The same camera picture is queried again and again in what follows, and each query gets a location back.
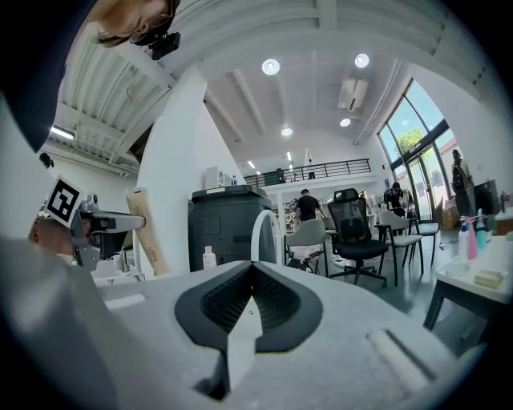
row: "pink bottle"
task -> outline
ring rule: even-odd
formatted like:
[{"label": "pink bottle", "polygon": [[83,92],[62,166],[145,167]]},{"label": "pink bottle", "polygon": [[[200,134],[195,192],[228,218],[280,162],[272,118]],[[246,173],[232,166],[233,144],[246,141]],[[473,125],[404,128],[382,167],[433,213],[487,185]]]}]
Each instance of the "pink bottle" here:
[{"label": "pink bottle", "polygon": [[478,257],[478,240],[475,237],[474,225],[472,218],[466,217],[468,229],[468,260],[473,260]]}]

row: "cardboard tube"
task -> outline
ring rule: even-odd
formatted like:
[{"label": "cardboard tube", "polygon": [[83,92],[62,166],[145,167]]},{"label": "cardboard tube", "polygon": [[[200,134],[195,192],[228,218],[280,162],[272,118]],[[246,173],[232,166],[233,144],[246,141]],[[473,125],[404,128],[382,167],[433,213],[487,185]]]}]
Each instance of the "cardboard tube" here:
[{"label": "cardboard tube", "polygon": [[133,188],[125,191],[127,196],[128,208],[132,215],[143,216],[146,224],[137,229],[135,233],[139,238],[139,242],[143,247],[147,259],[150,261],[155,276],[169,273],[168,266],[162,251],[160,250],[159,241],[155,233],[153,219],[151,219],[150,207],[147,201],[146,188]]}]

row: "trash bin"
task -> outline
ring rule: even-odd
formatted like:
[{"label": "trash bin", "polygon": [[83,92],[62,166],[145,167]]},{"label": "trash bin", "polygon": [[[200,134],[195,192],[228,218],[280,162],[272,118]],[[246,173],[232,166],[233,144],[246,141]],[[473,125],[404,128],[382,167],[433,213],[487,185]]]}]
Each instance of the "trash bin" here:
[{"label": "trash bin", "polygon": [[[271,209],[264,190],[252,185],[222,187],[192,194],[188,241],[191,271],[203,269],[203,254],[211,246],[218,265],[251,259],[251,235],[257,216]],[[260,236],[260,260],[276,262],[273,229],[265,220]]]}]

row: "spray bottle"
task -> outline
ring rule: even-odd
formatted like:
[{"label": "spray bottle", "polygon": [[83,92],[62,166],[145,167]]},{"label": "spray bottle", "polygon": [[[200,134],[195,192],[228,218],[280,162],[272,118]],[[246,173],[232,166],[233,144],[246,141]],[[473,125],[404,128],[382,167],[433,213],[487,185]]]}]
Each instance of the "spray bottle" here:
[{"label": "spray bottle", "polygon": [[203,254],[203,269],[212,269],[216,266],[216,254],[212,252],[212,247],[205,247],[205,253]]},{"label": "spray bottle", "polygon": [[458,233],[458,259],[461,263],[466,263],[468,259],[468,230],[465,219],[461,218],[462,228]]},{"label": "spray bottle", "polygon": [[478,257],[478,241],[475,238],[474,225],[472,218],[467,216],[467,229],[468,229],[468,260],[474,260]]},{"label": "spray bottle", "polygon": [[483,210],[479,208],[478,211],[478,224],[475,227],[476,237],[478,241],[478,249],[484,251],[487,248],[487,230],[483,223]]}]

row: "railing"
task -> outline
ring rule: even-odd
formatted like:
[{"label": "railing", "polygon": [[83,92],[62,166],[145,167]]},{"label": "railing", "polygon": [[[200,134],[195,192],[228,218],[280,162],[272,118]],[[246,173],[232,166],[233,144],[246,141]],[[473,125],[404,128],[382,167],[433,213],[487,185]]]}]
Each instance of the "railing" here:
[{"label": "railing", "polygon": [[256,187],[268,187],[279,183],[293,183],[308,179],[320,179],[342,175],[356,175],[370,172],[369,159],[354,159],[352,161],[341,161],[339,163],[321,163],[298,167],[292,170],[276,170],[265,172],[261,175],[245,177],[248,185]]}]

